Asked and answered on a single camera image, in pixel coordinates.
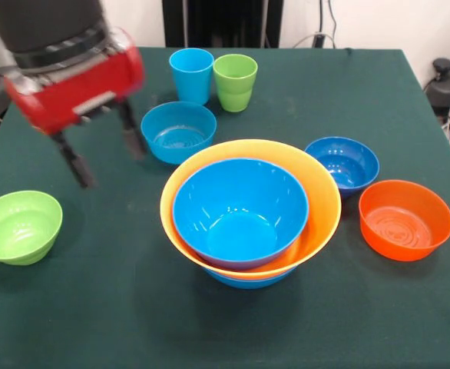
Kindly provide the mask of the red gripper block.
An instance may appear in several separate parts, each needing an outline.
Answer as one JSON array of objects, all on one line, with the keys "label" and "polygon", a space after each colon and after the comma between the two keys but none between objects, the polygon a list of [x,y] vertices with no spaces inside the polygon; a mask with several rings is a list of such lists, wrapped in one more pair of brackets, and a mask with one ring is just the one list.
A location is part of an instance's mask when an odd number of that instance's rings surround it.
[{"label": "red gripper block", "polygon": [[131,105],[122,101],[142,86],[143,59],[123,29],[111,29],[110,37],[115,47],[112,55],[102,52],[78,65],[38,77],[23,75],[17,68],[4,77],[5,90],[12,101],[31,126],[52,135],[51,140],[82,188],[93,188],[94,177],[62,132],[78,123],[82,115],[106,103],[121,101],[117,108],[126,146],[135,160],[147,154]]}]

